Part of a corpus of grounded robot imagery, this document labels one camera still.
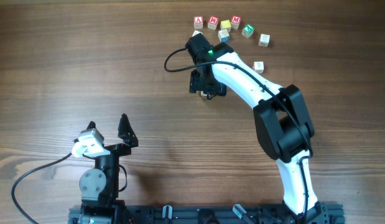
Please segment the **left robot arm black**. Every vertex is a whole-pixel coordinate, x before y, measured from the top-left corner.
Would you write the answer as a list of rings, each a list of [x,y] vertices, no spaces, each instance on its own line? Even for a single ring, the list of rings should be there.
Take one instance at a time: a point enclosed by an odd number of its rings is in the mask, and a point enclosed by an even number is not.
[[[81,207],[69,211],[69,223],[134,222],[124,200],[118,199],[119,193],[126,189],[119,187],[119,173],[125,170],[119,158],[130,155],[131,149],[138,146],[126,114],[119,120],[118,138],[122,139],[121,143],[105,146],[103,135],[90,122],[75,140],[72,154],[93,159],[95,166],[80,177]]]

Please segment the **blue sided white block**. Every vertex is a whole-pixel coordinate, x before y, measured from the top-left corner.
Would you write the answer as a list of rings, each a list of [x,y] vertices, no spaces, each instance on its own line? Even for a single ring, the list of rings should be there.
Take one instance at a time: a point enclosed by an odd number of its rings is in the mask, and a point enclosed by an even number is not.
[[[195,35],[198,35],[198,34],[203,34],[203,33],[200,32],[200,31],[195,30],[195,31],[193,32],[193,34],[192,34],[192,37],[194,37]]]

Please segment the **red letter W block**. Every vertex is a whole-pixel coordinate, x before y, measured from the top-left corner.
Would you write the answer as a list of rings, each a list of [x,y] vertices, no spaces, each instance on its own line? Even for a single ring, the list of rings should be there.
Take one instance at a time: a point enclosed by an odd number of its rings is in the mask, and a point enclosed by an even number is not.
[[[218,26],[219,19],[215,16],[210,16],[207,26],[209,29],[216,30]]]

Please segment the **red letter A block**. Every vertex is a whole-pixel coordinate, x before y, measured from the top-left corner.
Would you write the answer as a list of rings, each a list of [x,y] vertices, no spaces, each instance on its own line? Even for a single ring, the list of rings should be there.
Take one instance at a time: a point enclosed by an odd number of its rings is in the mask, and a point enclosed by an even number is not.
[[[195,29],[202,29],[203,28],[203,17],[202,16],[195,16],[193,24],[194,24]]]

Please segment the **yellow top block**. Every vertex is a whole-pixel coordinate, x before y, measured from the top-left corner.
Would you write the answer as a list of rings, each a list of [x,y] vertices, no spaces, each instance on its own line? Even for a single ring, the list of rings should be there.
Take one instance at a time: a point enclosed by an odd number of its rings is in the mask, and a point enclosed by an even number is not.
[[[221,30],[227,30],[228,32],[230,32],[231,28],[232,28],[232,26],[231,26],[230,20],[223,20],[220,22],[220,29]]]

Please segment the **green top block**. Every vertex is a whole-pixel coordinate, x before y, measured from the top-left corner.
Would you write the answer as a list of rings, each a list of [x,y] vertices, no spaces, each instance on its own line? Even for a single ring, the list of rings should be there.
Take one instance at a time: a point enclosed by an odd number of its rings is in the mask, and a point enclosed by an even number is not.
[[[245,38],[250,38],[254,33],[254,27],[251,24],[246,24],[242,29],[242,35]]]

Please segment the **red letter M block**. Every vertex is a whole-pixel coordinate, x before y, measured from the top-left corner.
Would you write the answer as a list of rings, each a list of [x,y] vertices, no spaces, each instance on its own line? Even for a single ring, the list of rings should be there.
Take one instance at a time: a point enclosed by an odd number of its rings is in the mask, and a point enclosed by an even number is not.
[[[232,29],[238,29],[241,23],[241,17],[233,15],[230,22],[231,22]]]

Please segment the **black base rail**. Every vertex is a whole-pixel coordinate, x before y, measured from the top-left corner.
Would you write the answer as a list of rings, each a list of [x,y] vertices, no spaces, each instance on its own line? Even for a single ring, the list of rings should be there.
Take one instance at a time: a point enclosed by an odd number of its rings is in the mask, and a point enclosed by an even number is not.
[[[68,222],[77,223],[302,223],[280,204],[258,207],[160,207],[128,206],[124,214],[116,210],[96,212],[71,208]]]

